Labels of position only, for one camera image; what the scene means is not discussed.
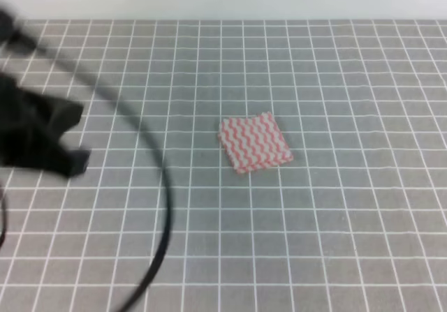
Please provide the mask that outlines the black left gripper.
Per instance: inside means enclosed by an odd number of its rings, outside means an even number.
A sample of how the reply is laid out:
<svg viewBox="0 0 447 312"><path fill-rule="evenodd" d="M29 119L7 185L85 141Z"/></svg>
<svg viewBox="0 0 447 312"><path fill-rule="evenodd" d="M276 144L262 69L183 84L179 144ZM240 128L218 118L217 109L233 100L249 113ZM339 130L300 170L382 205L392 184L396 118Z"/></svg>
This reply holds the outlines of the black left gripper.
<svg viewBox="0 0 447 312"><path fill-rule="evenodd" d="M85 173L91 152L67 149L62 135L80 123L83 105L19 87L1 74L1 163L9 167L76 177Z"/></svg>

